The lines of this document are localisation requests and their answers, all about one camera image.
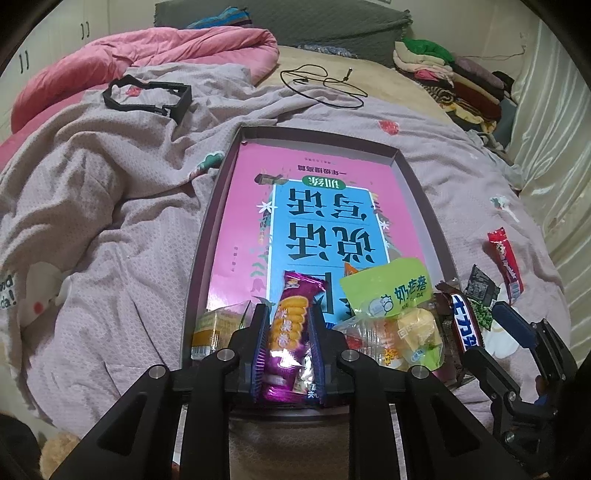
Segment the black plastic frame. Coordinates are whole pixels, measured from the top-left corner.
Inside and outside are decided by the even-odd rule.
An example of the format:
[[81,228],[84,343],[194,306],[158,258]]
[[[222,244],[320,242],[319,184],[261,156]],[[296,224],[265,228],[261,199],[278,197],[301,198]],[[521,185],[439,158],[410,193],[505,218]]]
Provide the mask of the black plastic frame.
[[255,139],[292,141],[301,142],[302,144],[318,144],[346,148],[348,150],[378,155],[384,160],[387,160],[390,165],[396,163],[423,217],[423,222],[427,227],[444,279],[446,281],[457,279],[456,266],[437,216],[433,211],[433,207],[431,207],[420,182],[399,149],[361,138],[299,128],[242,127],[234,137],[218,174],[197,243],[193,260],[193,273],[191,274],[191,282],[187,292],[187,306],[185,309],[180,353],[182,368],[187,368],[191,365],[191,340],[195,328],[195,320],[206,310],[217,237],[240,144],[241,142]]

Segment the wall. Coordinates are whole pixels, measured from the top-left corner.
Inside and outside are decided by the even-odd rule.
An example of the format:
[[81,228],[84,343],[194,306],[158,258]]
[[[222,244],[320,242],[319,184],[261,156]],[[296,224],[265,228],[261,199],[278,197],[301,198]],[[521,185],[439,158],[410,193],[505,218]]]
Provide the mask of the wall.
[[[433,40],[460,55],[497,56],[523,51],[529,23],[535,15],[521,0],[367,0],[396,10],[410,10],[411,36]],[[513,78],[523,55],[511,59],[473,59],[490,71]]]

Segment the snack package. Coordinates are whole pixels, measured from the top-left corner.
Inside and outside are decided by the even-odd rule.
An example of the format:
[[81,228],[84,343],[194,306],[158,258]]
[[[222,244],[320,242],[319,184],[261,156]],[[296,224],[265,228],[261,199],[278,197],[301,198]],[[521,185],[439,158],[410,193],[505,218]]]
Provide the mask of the snack package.
[[459,365],[464,353],[473,346],[484,346],[480,327],[470,305],[468,298],[458,289],[453,288],[447,283],[441,282],[437,285],[451,310],[453,321],[451,325],[454,342],[452,342],[452,352],[459,358]]
[[474,264],[466,286],[466,295],[471,300],[477,300],[485,307],[490,307],[497,300],[500,292],[501,289],[496,286],[495,282]]
[[381,319],[354,317],[333,329],[345,335],[350,348],[383,367],[406,371],[423,365],[435,371],[443,364],[443,340],[436,318],[427,308],[413,307]]
[[204,313],[195,322],[191,359],[203,360],[210,353],[227,348],[236,330],[251,324],[255,305],[247,300]]
[[517,267],[517,260],[515,254],[505,233],[503,227],[490,232],[488,234],[488,241],[494,245],[498,254],[499,266],[501,273],[507,285],[507,295],[509,295],[509,304],[512,304],[523,293],[523,282],[521,281],[521,274]]
[[[285,272],[284,281],[269,332],[262,395],[266,400],[297,403],[306,399],[301,382],[310,382],[309,375],[302,380],[300,374],[310,349],[307,322],[314,297],[324,291],[325,282],[296,272]],[[296,391],[298,376],[301,382]]]
[[418,258],[397,258],[340,279],[357,317],[391,317],[430,300],[429,274]]

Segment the chocolate bar wrapper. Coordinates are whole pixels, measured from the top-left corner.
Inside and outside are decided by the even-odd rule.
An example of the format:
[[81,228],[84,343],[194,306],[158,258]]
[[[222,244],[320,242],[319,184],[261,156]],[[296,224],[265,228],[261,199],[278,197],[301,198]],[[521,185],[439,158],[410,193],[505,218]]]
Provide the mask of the chocolate bar wrapper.
[[444,282],[438,284],[437,289],[441,291],[437,298],[443,296],[450,310],[449,320],[443,321],[442,327],[452,352],[456,379],[458,384],[461,384],[466,375],[462,366],[464,353],[473,346],[484,347],[484,341],[468,298],[460,290]]
[[495,247],[499,267],[505,284],[507,285],[507,295],[509,296],[509,304],[513,304],[515,300],[523,293],[524,287],[517,266],[517,260],[513,253],[511,243],[507,238],[505,229],[503,227],[488,233],[488,241]]

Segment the gray headboard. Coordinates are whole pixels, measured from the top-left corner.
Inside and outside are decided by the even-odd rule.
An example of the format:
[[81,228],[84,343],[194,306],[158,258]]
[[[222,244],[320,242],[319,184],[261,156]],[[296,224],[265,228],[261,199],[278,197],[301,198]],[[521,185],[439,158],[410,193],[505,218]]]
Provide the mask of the gray headboard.
[[[247,8],[254,26],[270,30],[279,45],[342,47],[388,67],[394,66],[394,42],[412,23],[408,11],[360,0],[236,0],[231,4]],[[156,5],[154,25],[185,28],[221,10],[220,3],[205,0],[162,2]]]

